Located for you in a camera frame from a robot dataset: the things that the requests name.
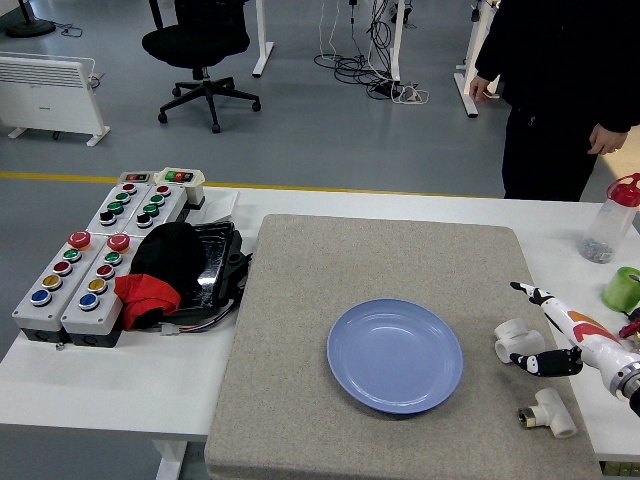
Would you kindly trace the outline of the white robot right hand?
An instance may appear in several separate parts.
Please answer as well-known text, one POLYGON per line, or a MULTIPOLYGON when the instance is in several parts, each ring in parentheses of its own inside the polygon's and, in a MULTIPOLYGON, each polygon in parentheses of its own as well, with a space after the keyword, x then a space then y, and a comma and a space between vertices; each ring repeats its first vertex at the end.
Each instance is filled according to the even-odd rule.
POLYGON ((549 322, 570 342, 569 349, 535 355, 512 353, 510 359, 538 377, 576 375, 584 364, 600 372, 609 392, 631 399, 639 391, 639 355, 628 351, 607 329, 590 317, 573 310, 551 293, 532 285, 512 282, 528 300, 541 307, 549 322))

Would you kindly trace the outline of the person's left hand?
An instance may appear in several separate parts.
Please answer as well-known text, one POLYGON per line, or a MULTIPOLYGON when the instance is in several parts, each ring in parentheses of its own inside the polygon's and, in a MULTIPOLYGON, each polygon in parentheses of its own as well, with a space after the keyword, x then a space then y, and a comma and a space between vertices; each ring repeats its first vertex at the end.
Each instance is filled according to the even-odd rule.
POLYGON ((610 131, 596 124, 589 136, 590 155, 606 155, 620 150, 628 137, 627 132, 610 131))

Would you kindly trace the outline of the person's right hand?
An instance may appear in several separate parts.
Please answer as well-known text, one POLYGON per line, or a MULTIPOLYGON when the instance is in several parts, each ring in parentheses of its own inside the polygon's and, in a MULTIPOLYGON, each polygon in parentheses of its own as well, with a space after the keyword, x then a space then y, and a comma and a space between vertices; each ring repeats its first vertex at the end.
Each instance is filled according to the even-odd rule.
POLYGON ((469 84, 469 96, 476 105, 487 103, 491 100, 497 100, 501 97, 499 93, 492 92, 489 89, 490 81, 475 75, 469 84))

